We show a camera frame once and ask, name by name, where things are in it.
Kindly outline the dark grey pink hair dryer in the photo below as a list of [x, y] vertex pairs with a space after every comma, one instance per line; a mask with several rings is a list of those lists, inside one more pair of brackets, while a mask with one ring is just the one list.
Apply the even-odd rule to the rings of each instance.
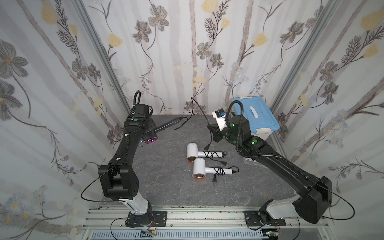
[[171, 121], [160, 125], [159, 127], [155, 127], [153, 130], [149, 130], [149, 131], [145, 132], [143, 135], [143, 141], [146, 144], [151, 144], [151, 143], [155, 142], [158, 139], [158, 136], [157, 136], [158, 132], [161, 132], [167, 128], [170, 128], [170, 127], [178, 124], [181, 121], [181, 119], [182, 119], [182, 117], [174, 118]]

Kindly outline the white hair dryer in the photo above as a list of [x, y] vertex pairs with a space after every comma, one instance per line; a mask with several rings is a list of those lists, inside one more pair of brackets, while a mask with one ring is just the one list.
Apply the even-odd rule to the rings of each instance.
[[222, 167], [207, 167], [206, 161], [203, 158], [197, 158], [194, 161], [193, 177], [196, 179], [203, 179], [207, 174], [216, 174], [218, 176], [232, 175], [235, 172], [232, 169]]
[[194, 162], [197, 158], [219, 158], [222, 159], [227, 155], [222, 151], [199, 151], [198, 145], [189, 143], [187, 145], [187, 161]]

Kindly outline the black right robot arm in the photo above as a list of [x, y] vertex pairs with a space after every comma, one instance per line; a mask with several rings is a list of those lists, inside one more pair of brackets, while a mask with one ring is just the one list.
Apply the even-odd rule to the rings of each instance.
[[251, 134], [249, 121], [241, 116], [231, 118], [229, 124], [220, 128], [208, 125], [213, 140], [225, 140], [234, 145], [238, 154], [255, 160], [292, 187], [296, 195], [284, 200], [268, 200], [259, 209], [261, 224], [269, 226], [281, 218], [302, 218], [316, 224], [332, 202], [332, 182], [327, 177], [317, 176], [299, 168], [278, 154], [265, 140]]

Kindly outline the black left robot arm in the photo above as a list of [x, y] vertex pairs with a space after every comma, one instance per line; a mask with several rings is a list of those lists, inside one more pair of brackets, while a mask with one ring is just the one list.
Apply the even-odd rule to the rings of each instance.
[[99, 180], [104, 197], [123, 203], [131, 209], [125, 222], [127, 227], [148, 227], [153, 221], [151, 203], [139, 193], [139, 178], [133, 161], [145, 132], [153, 120], [153, 108], [135, 104], [122, 127], [118, 127], [119, 146], [108, 164], [99, 167]]

